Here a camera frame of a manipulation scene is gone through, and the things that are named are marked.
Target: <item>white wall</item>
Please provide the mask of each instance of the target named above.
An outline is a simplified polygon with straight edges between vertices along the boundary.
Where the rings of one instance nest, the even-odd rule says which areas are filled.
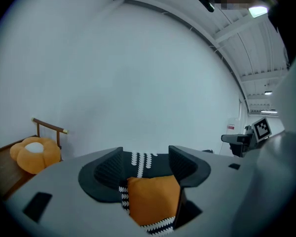
[[[247,125],[251,125],[252,123],[260,120],[262,118],[262,116],[248,116],[248,120],[247,120]],[[275,134],[278,134],[282,131],[284,131],[284,126],[281,122],[281,120],[279,118],[270,118],[270,117],[266,117],[268,124],[271,128],[272,131],[272,136],[274,136]]]
[[[219,152],[228,118],[239,115],[238,88],[202,39],[119,1],[100,19],[85,12],[84,24],[81,8],[68,19],[65,6],[37,3],[12,19],[16,29],[0,48],[0,146],[34,134],[36,117],[69,130],[63,158],[116,146]]]

